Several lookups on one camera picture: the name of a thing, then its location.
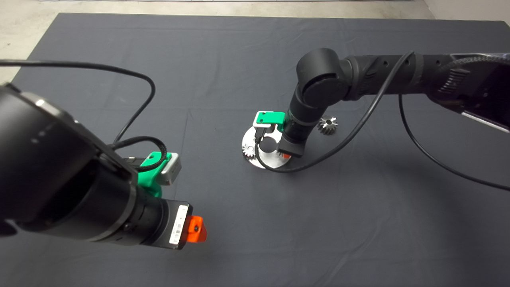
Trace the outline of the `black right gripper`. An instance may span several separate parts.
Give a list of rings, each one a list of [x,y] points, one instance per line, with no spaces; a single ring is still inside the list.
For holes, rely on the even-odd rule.
[[[306,141],[295,141],[288,138],[281,138],[278,144],[278,152],[282,154],[282,158],[290,159],[291,157],[301,158],[304,155]]]

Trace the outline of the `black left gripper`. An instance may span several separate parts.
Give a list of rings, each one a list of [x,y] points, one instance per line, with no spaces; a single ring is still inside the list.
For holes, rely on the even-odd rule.
[[[184,201],[164,200],[164,218],[158,231],[158,247],[180,250],[188,243],[204,243],[208,233],[200,216],[191,216],[193,206]]]

